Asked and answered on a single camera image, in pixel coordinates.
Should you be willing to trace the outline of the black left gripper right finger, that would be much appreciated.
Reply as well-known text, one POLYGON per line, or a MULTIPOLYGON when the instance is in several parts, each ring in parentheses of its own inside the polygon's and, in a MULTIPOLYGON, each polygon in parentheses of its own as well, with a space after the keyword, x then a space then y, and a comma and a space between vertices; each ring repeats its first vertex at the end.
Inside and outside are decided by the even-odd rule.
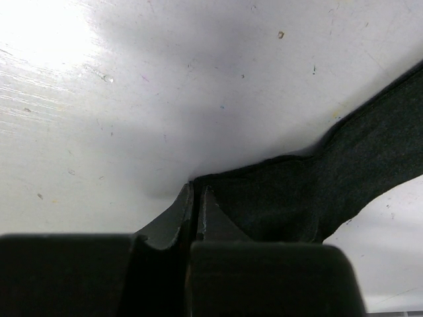
POLYGON ((251 239, 222 211, 210 187, 200 196, 196 240, 199 241, 251 241, 251 239))

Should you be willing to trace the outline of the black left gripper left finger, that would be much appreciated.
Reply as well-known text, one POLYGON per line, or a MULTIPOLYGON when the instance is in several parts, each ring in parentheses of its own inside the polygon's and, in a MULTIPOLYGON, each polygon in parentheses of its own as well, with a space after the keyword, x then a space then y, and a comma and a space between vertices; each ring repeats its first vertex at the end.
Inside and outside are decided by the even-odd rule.
POLYGON ((134 251, 186 254, 192 239, 193 209, 194 187, 189 182, 170 207, 134 234, 134 251))

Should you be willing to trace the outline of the plain black sock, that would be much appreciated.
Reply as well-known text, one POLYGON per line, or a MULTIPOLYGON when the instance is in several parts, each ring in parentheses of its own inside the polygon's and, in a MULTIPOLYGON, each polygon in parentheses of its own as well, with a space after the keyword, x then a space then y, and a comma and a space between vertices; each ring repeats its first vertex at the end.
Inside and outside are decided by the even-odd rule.
POLYGON ((369 202, 422 174, 422 66, 337 122, 307 156, 195 179, 258 241, 317 242, 369 202))

